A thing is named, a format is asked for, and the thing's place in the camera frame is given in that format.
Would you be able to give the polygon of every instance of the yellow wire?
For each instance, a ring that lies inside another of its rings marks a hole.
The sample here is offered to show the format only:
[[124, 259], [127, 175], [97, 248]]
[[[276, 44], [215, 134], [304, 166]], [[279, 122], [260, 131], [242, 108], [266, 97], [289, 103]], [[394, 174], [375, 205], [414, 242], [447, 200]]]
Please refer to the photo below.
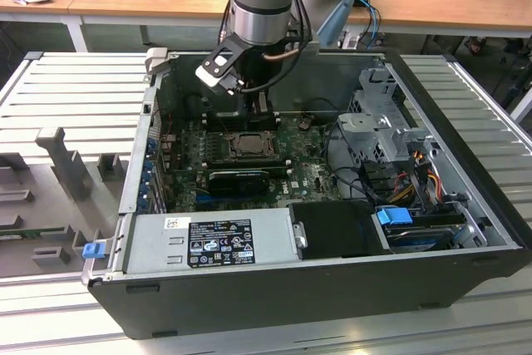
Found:
[[400, 199], [402, 199], [403, 197], [409, 195], [412, 191], [414, 190], [414, 186], [413, 185], [409, 185], [406, 189], [404, 189], [401, 193], [399, 193], [398, 195], [396, 195], [394, 198], [392, 198], [390, 200], [391, 203], [395, 202], [395, 201], [398, 201]]
[[431, 178], [433, 181], [434, 181], [434, 188], [435, 188], [435, 195], [436, 195], [436, 199], [437, 200], [440, 200], [438, 198], [438, 186], [440, 184], [440, 178], [438, 178], [437, 176], [435, 175], [432, 175], [432, 174], [428, 174], [429, 175], [429, 178]]

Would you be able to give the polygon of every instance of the blue drive latch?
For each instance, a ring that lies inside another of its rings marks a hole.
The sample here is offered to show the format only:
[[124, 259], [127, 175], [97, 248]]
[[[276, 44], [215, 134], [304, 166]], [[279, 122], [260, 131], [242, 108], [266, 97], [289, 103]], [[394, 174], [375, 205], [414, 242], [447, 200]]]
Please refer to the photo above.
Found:
[[87, 243], [83, 247], [81, 256], [83, 259], [105, 258], [106, 245], [105, 243]]
[[381, 224], [412, 224], [410, 212], [406, 208], [383, 208], [377, 212]]

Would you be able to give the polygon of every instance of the red wire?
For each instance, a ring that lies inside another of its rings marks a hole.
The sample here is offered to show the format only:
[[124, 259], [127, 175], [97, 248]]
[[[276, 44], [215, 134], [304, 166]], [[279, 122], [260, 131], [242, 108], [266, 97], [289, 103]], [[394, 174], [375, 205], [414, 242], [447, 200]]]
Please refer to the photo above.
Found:
[[402, 174], [397, 176], [396, 181], [393, 184], [395, 186], [395, 189], [393, 190], [393, 194], [395, 194], [399, 190], [399, 186], [398, 186], [399, 179], [404, 178], [405, 176], [406, 176], [406, 172], [403, 172]]

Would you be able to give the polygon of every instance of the floor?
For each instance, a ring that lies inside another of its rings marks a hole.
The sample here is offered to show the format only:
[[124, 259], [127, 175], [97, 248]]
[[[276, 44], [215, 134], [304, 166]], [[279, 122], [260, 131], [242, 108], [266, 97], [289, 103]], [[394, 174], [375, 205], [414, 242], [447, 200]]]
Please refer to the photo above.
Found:
[[[3, 26], [7, 35], [0, 32], [0, 87], [26, 52], [74, 52], [64, 25], [12, 22]], [[149, 27], [152, 46], [164, 46], [172, 50], [208, 50], [214, 46], [217, 32], [216, 28], [203, 27]], [[89, 25], [86, 26], [86, 41], [94, 52], [144, 52], [148, 48], [142, 45], [140, 29], [135, 26]], [[403, 54], [419, 54], [424, 41], [424, 35], [386, 35], [384, 46], [395, 47]], [[492, 91], [515, 59], [515, 55], [503, 51], [504, 46], [503, 39], [490, 38], [483, 52], [473, 57], [462, 45], [456, 58], [487, 91]], [[435, 43], [430, 43], [427, 52], [441, 54], [441, 49]], [[525, 63], [526, 60], [518, 60], [511, 73], [500, 83], [495, 93], [497, 101], [504, 98]], [[527, 118], [523, 127], [527, 130], [532, 128], [532, 118]]]

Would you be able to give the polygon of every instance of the warning label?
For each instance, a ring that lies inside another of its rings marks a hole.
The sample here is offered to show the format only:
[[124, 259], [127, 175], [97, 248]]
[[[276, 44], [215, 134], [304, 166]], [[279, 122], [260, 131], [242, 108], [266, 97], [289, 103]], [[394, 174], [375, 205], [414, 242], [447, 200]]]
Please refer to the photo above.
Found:
[[191, 268], [254, 264], [251, 220], [190, 223], [187, 263]]

